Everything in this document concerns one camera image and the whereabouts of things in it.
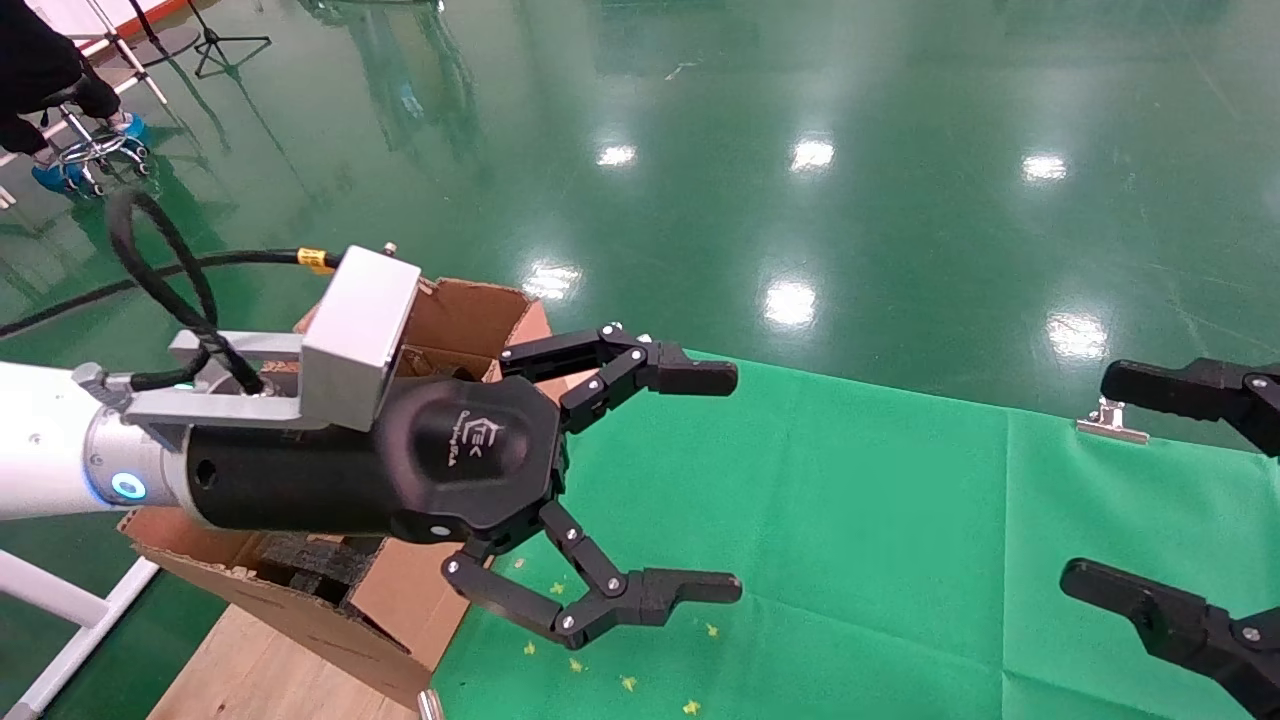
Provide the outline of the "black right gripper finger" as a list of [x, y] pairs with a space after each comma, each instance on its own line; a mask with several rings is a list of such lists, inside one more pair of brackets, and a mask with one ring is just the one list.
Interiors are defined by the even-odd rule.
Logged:
[[1199, 594], [1094, 560], [1068, 561], [1059, 585], [1125, 618], [1149, 656], [1216, 682], [1252, 717], [1279, 717], [1277, 606], [1234, 618]]
[[1106, 398], [1197, 421], [1225, 421], [1267, 457], [1279, 456], [1279, 365], [1247, 366], [1198, 357], [1183, 368], [1111, 363]]

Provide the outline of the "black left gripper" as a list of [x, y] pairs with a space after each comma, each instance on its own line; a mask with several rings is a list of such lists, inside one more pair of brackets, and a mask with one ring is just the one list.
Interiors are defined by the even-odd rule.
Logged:
[[[611, 323], [509, 345], [499, 368], [506, 379], [495, 383], [399, 378], [366, 432], [196, 427], [186, 450], [195, 512], [232, 530], [466, 541], [442, 564], [449, 585], [567, 650], [618, 625], [663, 626], [685, 602], [741, 600], [730, 573], [621, 571], [552, 501], [564, 488], [561, 428], [581, 433], [643, 389], [730, 396], [736, 364], [695, 360]], [[559, 406], [534, 386], [582, 373]], [[568, 606], [485, 565], [492, 546], [521, 544], [539, 529], [588, 585]]]

